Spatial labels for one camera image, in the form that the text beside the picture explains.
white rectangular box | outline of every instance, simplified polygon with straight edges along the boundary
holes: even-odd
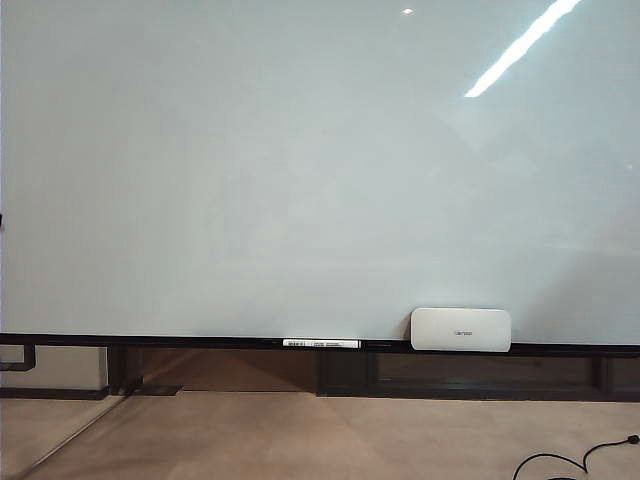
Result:
[[[418,308],[411,313],[411,345],[416,350],[507,352],[511,315],[494,309]]]

black frame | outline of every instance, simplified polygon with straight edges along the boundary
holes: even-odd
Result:
[[[258,350],[356,351],[366,353],[406,353],[428,355],[499,355],[551,357],[640,357],[640,345],[574,345],[513,343],[508,352],[434,352],[414,350],[406,340],[361,340],[359,349],[284,347],[283,338],[244,337],[158,337],[123,335],[49,335],[0,333],[0,344],[52,345],[78,347],[167,347],[224,348]]]
[[[109,395],[109,387],[100,390],[75,388],[0,388],[0,398],[37,400],[102,400]]]
[[[22,352],[22,362],[0,362],[0,372],[28,372],[36,368],[36,346],[23,344]]]
[[[487,356],[483,353],[474,356]],[[615,381],[616,360],[637,358],[585,355],[518,355],[529,357],[585,358],[589,362],[584,385],[527,385],[467,382],[464,384],[424,381],[386,380],[380,378],[376,353],[321,352],[318,361],[318,395],[381,398],[431,398],[447,400],[542,400],[639,402],[640,385],[619,387]]]
[[[109,395],[129,396],[142,387],[142,352],[138,348],[107,347]]]

baseboard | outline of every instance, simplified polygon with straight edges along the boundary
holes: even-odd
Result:
[[[49,400],[102,400],[109,395],[109,387],[100,390],[75,388],[0,388],[0,398]]]

metal bracket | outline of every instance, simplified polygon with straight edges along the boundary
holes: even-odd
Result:
[[[36,346],[23,345],[22,362],[0,362],[2,372],[28,372],[36,366]]]

black cable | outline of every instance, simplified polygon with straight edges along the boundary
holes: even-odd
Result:
[[[528,462],[530,462],[535,458],[540,458],[540,457],[558,458],[560,460],[564,460],[565,462],[569,462],[572,465],[575,465],[584,473],[589,473],[589,469],[587,468],[587,458],[589,457],[589,455],[591,455],[593,452],[595,452],[599,448],[615,447],[617,445],[624,445],[627,443],[630,445],[637,445],[638,443],[640,443],[640,437],[638,437],[638,435],[630,435],[629,437],[627,437],[626,440],[621,440],[619,442],[600,443],[595,447],[591,447],[589,450],[587,450],[587,453],[585,453],[584,456],[582,457],[582,464],[576,462],[575,460],[571,460],[570,458],[563,457],[562,455],[557,455],[555,453],[536,453],[535,455],[531,455],[530,457],[526,458],[520,463],[520,465],[518,465],[518,468],[516,468],[516,471],[513,473],[513,480],[516,480],[518,478],[518,473],[520,473],[520,470],[522,470],[522,467],[524,467],[525,464],[527,464]],[[575,480],[575,479],[570,477],[555,477],[555,478],[550,478],[549,480]]]

